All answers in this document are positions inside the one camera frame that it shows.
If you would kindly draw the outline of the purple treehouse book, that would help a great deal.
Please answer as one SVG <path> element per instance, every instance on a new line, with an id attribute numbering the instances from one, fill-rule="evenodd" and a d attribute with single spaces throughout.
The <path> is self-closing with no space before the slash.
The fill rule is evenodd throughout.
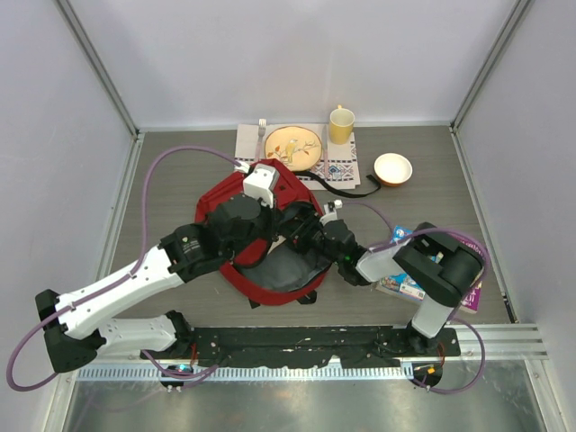
<path id="1" fill-rule="evenodd" d="M 470 241 L 468 238 L 465 238 L 463 235 L 458 233 L 452 233 L 452 236 L 478 253 L 483 261 L 486 260 L 486 254 L 482 249 L 482 245 L 478 245 L 475 241 Z M 482 281 L 480 281 L 479 278 L 479 276 L 476 278 L 470 291 L 461 300 L 459 308 L 460 311 L 471 314 L 475 314 L 478 311 L 482 294 Z"/>

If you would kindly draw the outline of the red backpack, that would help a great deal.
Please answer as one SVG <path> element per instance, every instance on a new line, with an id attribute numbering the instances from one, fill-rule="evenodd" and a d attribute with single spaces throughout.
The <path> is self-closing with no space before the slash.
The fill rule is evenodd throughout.
<path id="1" fill-rule="evenodd" d="M 283 210 L 295 203 L 313 204 L 321 216 L 324 214 L 314 194 L 294 172 L 274 159 L 266 159 L 261 164 L 274 167 L 280 175 L 274 188 L 277 208 Z M 196 204 L 193 223 L 205 221 L 218 204 L 239 194 L 242 180 L 255 165 L 250 166 L 247 173 L 227 176 L 204 193 Z M 218 271 L 257 307 L 292 301 L 314 303 L 315 290 L 332 265 L 313 251 L 300 254 L 290 250 L 281 235 L 268 252 L 265 252 L 265 242 L 257 239 Z"/>

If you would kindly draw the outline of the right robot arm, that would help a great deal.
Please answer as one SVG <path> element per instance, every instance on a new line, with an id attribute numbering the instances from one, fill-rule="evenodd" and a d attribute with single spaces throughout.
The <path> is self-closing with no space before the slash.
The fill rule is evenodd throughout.
<path id="1" fill-rule="evenodd" d="M 474 239 L 423 222 L 403 238 L 364 247 L 335 211 L 319 216 L 302 202 L 283 211 L 278 232 L 291 249 L 317 253 L 349 284 L 365 286 L 405 274 L 425 293 L 404 330 L 402 344 L 416 355 L 436 349 L 438 334 L 462 299 L 488 273 L 490 258 Z"/>

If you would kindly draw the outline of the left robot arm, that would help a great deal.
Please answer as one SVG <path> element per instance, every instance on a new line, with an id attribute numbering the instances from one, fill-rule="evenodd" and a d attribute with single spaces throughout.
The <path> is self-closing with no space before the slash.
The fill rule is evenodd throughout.
<path id="1" fill-rule="evenodd" d="M 81 368 L 108 345 L 104 323 L 165 290 L 218 271 L 257 239 L 270 239 L 280 212 L 273 195 L 239 193 L 205 221 L 177 228 L 134 264 L 67 294 L 40 292 L 35 304 L 55 373 Z"/>

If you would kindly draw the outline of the blue comic cover book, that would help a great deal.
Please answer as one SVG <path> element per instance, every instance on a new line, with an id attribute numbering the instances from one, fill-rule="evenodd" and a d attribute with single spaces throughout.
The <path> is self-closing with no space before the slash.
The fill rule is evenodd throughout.
<path id="1" fill-rule="evenodd" d="M 374 288 L 411 302 L 422 302 L 425 298 L 425 292 L 407 274 L 388 275 L 377 282 Z"/>

